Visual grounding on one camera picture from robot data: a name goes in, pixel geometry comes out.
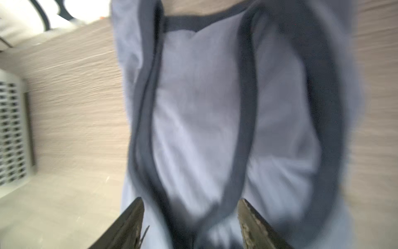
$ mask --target fabric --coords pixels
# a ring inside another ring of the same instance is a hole
[[[121,209],[143,198],[143,248],[241,248],[239,197],[296,249],[350,248],[339,185],[362,94],[338,2],[164,17],[113,0],[132,127]]]

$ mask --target dark gray trim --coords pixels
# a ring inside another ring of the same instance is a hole
[[[215,22],[241,13],[246,10],[253,1],[254,0],[245,0],[235,4],[229,9],[206,16],[168,16],[166,17],[165,31],[170,32],[185,29],[198,32]]]
[[[267,0],[261,8],[278,25],[304,62],[310,114],[321,147],[313,194],[303,219],[279,227],[296,249],[305,248],[322,231],[335,207],[343,164],[345,120],[341,79],[330,40],[308,1]]]

